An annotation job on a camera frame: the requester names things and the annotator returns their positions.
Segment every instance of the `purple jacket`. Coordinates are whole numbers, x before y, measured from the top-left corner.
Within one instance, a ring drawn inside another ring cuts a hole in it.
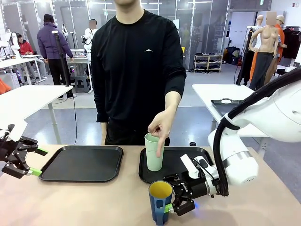
[[[44,27],[39,30],[37,34],[38,44],[41,51],[41,54],[44,59],[59,59],[59,51],[55,41],[55,35],[51,33],[52,31],[58,31],[57,26],[52,22],[45,22]],[[68,46],[68,43],[64,35],[59,31],[60,43],[63,48],[63,51],[69,56],[73,57],[71,50]]]

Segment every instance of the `gray pants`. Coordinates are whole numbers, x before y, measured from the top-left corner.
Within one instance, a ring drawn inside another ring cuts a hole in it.
[[[259,52],[256,58],[253,78],[250,84],[250,89],[258,90],[264,85],[265,75],[273,60],[273,53]]]
[[[37,62],[37,67],[39,68],[41,77],[46,77],[46,68],[45,68],[45,62],[40,60],[40,59],[36,59]],[[35,78],[35,72],[33,67],[31,66],[30,62],[26,63],[27,69],[29,70],[30,74],[32,75],[32,77]]]

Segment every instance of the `tray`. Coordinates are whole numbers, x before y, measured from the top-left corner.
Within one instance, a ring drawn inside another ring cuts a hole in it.
[[[50,182],[108,182],[118,175],[122,156],[123,150],[116,146],[65,146],[45,164],[39,178]]]
[[[146,149],[144,148],[140,152],[140,163],[139,163],[139,177],[145,183],[152,183],[157,180],[162,180],[163,177],[174,174],[182,173],[187,171],[180,157],[187,154],[191,158],[196,156],[203,156],[210,165],[213,165],[212,159],[209,153],[200,147],[164,147],[162,169],[153,172],[147,168],[146,163]]]
[[[228,98],[221,100],[211,100],[211,103],[216,108],[221,117],[230,112],[234,107],[240,105],[242,102],[243,100],[231,100]]]

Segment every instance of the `black strap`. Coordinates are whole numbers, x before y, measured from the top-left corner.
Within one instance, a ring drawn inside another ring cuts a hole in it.
[[[229,122],[225,117],[222,118],[221,124],[225,127],[231,129],[231,130],[239,130],[240,127],[233,125],[231,122]]]

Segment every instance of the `blue mug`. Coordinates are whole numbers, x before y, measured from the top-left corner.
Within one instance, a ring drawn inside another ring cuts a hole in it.
[[[152,218],[156,225],[162,226],[168,221],[173,188],[165,181],[155,181],[149,187],[149,195]]]

